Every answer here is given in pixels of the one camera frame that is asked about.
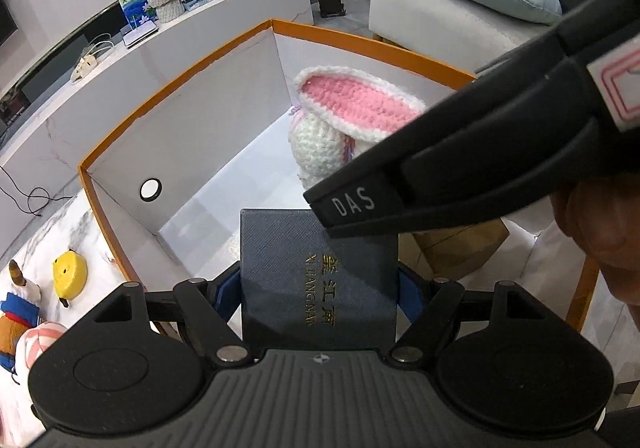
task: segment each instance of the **crocheted bunny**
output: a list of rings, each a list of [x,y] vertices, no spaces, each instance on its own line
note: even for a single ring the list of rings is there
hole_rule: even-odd
[[[294,86],[300,105],[289,143],[305,190],[426,110],[395,85],[349,67],[309,67]]]

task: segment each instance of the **finger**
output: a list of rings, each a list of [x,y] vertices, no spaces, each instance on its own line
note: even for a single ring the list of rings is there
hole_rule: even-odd
[[[578,244],[578,247],[580,247],[581,250],[587,254],[591,254],[589,244],[582,235],[582,230],[578,222],[578,216],[583,211],[582,207],[578,204],[579,201],[577,196],[578,189],[581,189],[581,187],[582,183],[578,183],[578,185],[569,194],[564,213],[564,232],[567,236],[571,237],[576,244]]]
[[[560,231],[565,235],[568,235],[566,230],[566,206],[569,202],[572,189],[573,187],[561,188],[549,196],[558,228],[560,228]]]
[[[578,184],[568,203],[567,227],[602,264],[640,272],[640,176]]]
[[[640,306],[640,271],[620,269],[607,264],[601,264],[600,270],[615,298],[631,306]]]

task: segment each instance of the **plush toy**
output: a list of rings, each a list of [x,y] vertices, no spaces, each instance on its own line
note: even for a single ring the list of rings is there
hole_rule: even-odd
[[[15,381],[27,388],[29,371],[34,362],[66,332],[66,327],[56,322],[43,322],[25,332],[15,348]]]
[[[11,288],[0,304],[0,365],[11,372],[18,339],[38,325],[40,287],[22,275],[14,260],[9,262],[9,274]]]
[[[86,260],[75,251],[65,251],[53,261],[53,289],[64,307],[84,289],[86,278]]]
[[[395,85],[348,67],[309,67],[294,86],[299,104],[292,110],[289,143],[305,189],[426,110]]]

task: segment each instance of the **black cable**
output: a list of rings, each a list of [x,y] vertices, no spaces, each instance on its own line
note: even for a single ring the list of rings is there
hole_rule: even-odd
[[[46,206],[50,203],[50,202],[54,202],[54,201],[61,201],[64,199],[72,199],[73,197],[51,197],[50,193],[47,191],[46,188],[43,188],[42,186],[36,186],[33,190],[31,190],[28,194],[26,194],[25,192],[23,192],[22,190],[20,190],[20,188],[18,188],[18,185],[15,183],[14,178],[11,177],[11,175],[8,173],[7,170],[4,169],[4,167],[2,165],[0,165],[0,170],[2,170],[6,176],[11,180],[11,182],[14,184],[15,189],[18,190],[18,192],[20,192],[22,195],[24,195],[25,197],[27,197],[27,208],[29,209],[29,211],[23,210],[20,205],[18,204],[18,201],[15,199],[14,196],[12,196],[11,194],[7,193],[4,188],[2,188],[0,186],[0,191],[2,191],[2,193],[4,193],[7,197],[9,197],[16,206],[18,206],[18,209],[22,212],[22,213],[26,213],[28,215],[35,215],[36,217],[41,217],[42,214],[38,213],[39,211],[43,210],[44,208],[46,208]],[[34,195],[33,193],[36,190],[42,190],[44,193],[46,193],[46,195]],[[40,208],[36,208],[35,210],[31,209],[31,199],[46,199],[47,202],[45,202]]]

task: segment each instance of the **dark blue book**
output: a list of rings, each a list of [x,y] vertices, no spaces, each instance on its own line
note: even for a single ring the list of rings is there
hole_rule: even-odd
[[[329,238],[311,210],[242,210],[242,338],[380,349],[396,339],[398,236]]]

